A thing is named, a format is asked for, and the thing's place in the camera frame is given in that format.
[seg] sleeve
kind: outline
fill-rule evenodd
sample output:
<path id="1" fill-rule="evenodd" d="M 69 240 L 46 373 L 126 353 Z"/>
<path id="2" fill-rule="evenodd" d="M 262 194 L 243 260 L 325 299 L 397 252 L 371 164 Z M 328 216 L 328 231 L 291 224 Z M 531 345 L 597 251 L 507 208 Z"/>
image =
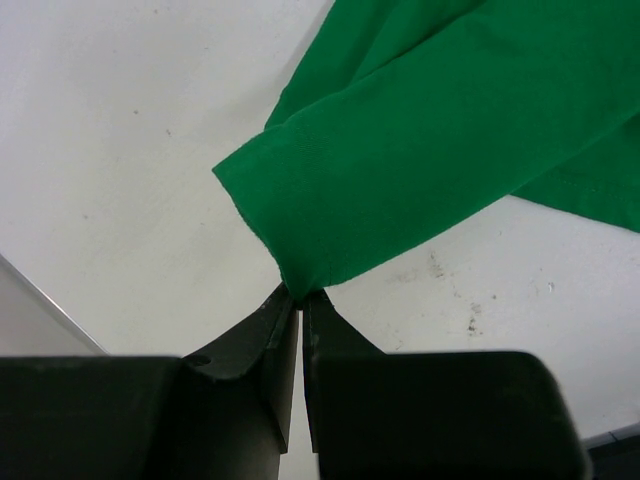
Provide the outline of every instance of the sleeve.
<path id="1" fill-rule="evenodd" d="M 214 173 L 296 298 L 437 235 L 640 111 L 640 2 L 489 0 Z"/>

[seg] white table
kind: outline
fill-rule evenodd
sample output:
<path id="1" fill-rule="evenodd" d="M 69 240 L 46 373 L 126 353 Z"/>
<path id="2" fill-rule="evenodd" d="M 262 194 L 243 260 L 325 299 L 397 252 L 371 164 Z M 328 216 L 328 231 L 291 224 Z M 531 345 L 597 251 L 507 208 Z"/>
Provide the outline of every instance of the white table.
<path id="1" fill-rule="evenodd" d="M 278 284 L 210 168 L 329 5 L 0 3 L 0 252 L 109 353 L 188 353 Z M 329 294 L 385 350 L 539 355 L 584 437 L 640 421 L 637 234 L 505 198 Z M 281 478 L 315 475 L 300 393 Z"/>

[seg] dirt spot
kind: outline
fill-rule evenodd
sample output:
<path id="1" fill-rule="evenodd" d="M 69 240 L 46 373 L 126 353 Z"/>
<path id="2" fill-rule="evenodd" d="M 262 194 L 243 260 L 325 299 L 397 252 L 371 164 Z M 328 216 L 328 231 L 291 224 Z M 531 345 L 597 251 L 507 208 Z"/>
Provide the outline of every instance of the dirt spot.
<path id="1" fill-rule="evenodd" d="M 435 252 L 431 252 L 429 254 L 429 261 L 427 263 L 427 268 L 429 269 L 429 274 L 433 278 L 441 278 L 444 277 L 444 269 L 442 265 L 438 262 Z"/>
<path id="2" fill-rule="evenodd" d="M 471 317 L 469 319 L 469 326 L 467 327 L 467 335 L 469 337 L 478 337 L 480 335 L 483 335 L 483 333 L 480 330 L 478 330 L 476 317 Z"/>
<path id="3" fill-rule="evenodd" d="M 385 281 L 386 283 L 411 283 L 418 279 L 419 271 L 417 268 L 412 268 L 408 272 L 402 272 L 390 276 Z"/>

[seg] green cloth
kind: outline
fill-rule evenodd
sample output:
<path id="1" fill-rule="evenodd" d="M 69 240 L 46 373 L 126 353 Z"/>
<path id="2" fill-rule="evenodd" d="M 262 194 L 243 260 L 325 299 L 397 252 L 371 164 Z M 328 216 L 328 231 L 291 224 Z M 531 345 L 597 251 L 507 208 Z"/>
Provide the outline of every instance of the green cloth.
<path id="1" fill-rule="evenodd" d="M 640 231 L 640 1 L 337 0 L 214 173 L 297 298 L 510 193 Z"/>

